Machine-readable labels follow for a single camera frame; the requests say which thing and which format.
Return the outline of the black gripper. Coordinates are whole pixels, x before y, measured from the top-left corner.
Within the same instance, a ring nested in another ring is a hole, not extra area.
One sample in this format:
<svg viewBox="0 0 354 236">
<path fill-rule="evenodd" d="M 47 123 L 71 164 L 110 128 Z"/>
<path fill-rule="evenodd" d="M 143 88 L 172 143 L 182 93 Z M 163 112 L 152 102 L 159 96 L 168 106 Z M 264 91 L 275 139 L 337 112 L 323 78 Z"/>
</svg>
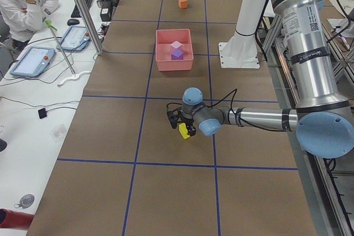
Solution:
<svg viewBox="0 0 354 236">
<path fill-rule="evenodd" d="M 192 118 L 186 118 L 182 114 L 181 107 L 170 109 L 169 106 L 171 104 L 181 105 L 181 103 L 170 102 L 166 104 L 166 114 L 171 124 L 171 127 L 173 129 L 176 129 L 179 123 L 185 123 L 186 128 L 188 130 L 188 136 L 193 137 L 196 134 L 196 128 L 193 126 L 194 120 Z"/>
</svg>

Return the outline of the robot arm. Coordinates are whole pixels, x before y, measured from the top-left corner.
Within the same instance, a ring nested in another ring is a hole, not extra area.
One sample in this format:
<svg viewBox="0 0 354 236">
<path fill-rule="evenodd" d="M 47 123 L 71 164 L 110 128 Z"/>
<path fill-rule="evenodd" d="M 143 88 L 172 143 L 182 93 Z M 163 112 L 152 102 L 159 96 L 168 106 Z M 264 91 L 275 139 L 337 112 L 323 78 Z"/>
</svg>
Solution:
<svg viewBox="0 0 354 236">
<path fill-rule="evenodd" d="M 190 137 L 197 130 L 206 136 L 222 125 L 295 132 L 302 148 L 326 159 L 353 149 L 353 116 L 348 99 L 339 94 L 330 50 L 324 38 L 319 10 L 324 0 L 243 0 L 234 36 L 219 44 L 223 68 L 255 68 L 255 36 L 268 3 L 280 16 L 285 46 L 295 77 L 298 103 L 294 109 L 254 109 L 208 106 L 202 93 L 188 88 L 183 101 L 167 116 L 173 128 Z"/>
</svg>

